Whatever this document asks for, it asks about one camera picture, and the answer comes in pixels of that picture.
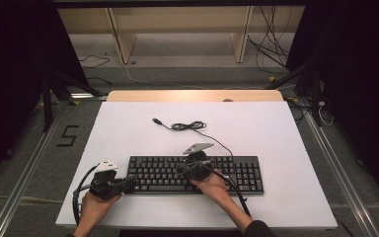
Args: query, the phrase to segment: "light wooden edge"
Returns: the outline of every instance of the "light wooden edge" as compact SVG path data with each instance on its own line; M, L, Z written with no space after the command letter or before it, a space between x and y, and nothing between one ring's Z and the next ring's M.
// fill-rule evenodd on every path
M276 90L137 90L111 91L107 102L280 102Z

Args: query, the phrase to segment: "sleeve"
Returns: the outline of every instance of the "sleeve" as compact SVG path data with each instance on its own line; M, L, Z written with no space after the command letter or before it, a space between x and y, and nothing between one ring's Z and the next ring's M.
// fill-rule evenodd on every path
M276 237L276 235L263 221L255 220L246 228L245 237Z

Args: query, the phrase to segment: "black keyboard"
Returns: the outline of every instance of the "black keyboard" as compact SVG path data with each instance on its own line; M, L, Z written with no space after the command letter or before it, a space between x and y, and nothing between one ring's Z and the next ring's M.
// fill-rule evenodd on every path
M131 156L127 177L133 177L131 194L140 195L180 195L201 194L201 191L177 174L185 156ZM262 195L264 193L260 163L257 156L209 156L214 168L223 176L230 177L242 195ZM236 192L227 187L230 195Z

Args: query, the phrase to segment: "metal frame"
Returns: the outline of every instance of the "metal frame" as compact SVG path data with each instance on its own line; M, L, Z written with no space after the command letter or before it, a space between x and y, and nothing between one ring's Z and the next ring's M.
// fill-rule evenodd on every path
M308 106L308 103L304 98L301 99L301 104ZM328 164L331 167L331 170L341 187L342 193L348 202L349 207L351 208L352 213L356 218L356 221L361 227L362 233L366 237L379 237L379 231L377 230L377 227L375 226L370 213L368 212L361 197L349 179L345 169L343 168L337 154L332 148L332 145L323 132L322 128L313 122L313 118L310 114L306 115L306 119L313 131L313 134L316 137L316 140L319 142L319 145L322 148L325 158L328 161Z
M17 210L20 200L23 197L25 191L27 190L27 187L29 186L29 183L34 173L36 172L39 161L41 160L41 157L44 154L45 149L47 148L48 142L51 139L53 132L57 127L58 121L67 107L67 104L68 102L60 102L58 104L56 113L54 115L54 122L48 128L48 131L42 134L35 151L33 152L29 162L27 163L26 168L23 171L23 174L17 182L17 185L14 187L14 189L8 197L7 202L2 207L0 211L0 236L4 236L5 231L12 220L12 217L14 216L15 211Z

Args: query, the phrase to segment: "white tabletop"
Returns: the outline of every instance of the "white tabletop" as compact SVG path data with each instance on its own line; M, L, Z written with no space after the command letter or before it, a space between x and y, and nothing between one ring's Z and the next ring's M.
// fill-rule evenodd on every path
M285 102L105 102L102 104L56 224L74 226L72 193L93 166L105 159L126 175L130 156L182 155L194 143L216 143L193 131L165 125L201 120L201 132L227 146L235 156L259 157L265 194L248 197L253 219L270 227L332 229L337 224L316 177L290 109ZM215 144L207 155L229 155ZM85 184L93 178L90 175ZM118 228L235 229L208 197L124 195L100 223Z

